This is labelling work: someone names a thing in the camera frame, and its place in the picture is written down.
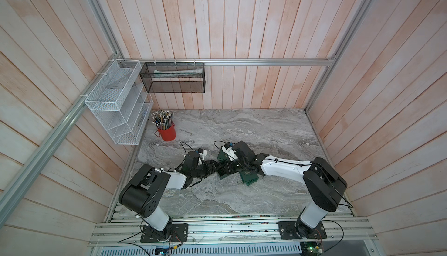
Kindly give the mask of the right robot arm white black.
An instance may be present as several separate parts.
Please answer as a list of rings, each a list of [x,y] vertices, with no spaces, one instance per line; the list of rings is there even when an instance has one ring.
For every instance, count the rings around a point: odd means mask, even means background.
[[[224,175],[248,171],[250,174],[297,181],[307,187],[312,201],[297,220],[278,222],[282,240],[327,237],[322,220],[338,209],[348,185],[324,158],[296,161],[264,153],[255,154],[243,141],[225,143],[219,150],[218,160],[223,164]]]

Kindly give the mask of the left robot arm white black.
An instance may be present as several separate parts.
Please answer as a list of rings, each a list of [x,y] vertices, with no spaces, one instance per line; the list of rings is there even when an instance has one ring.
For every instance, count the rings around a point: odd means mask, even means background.
[[[164,191],[192,187],[194,179],[201,182],[218,171],[220,163],[204,156],[205,150],[190,151],[168,171],[143,165],[121,190],[119,203],[142,219],[143,233],[154,242],[166,242],[172,236],[172,218],[159,207]]]

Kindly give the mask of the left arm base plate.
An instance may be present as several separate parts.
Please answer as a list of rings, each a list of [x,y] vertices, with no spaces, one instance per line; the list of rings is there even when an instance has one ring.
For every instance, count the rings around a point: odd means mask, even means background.
[[[143,226],[141,243],[187,242],[189,225],[187,223],[168,224],[162,231],[149,225]]]

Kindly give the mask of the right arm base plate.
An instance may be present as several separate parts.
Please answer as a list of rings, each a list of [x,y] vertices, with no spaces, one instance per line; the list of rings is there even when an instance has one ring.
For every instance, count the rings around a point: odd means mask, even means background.
[[[282,240],[293,239],[326,239],[327,233],[322,221],[315,228],[309,228],[301,221],[278,222],[278,230]]]

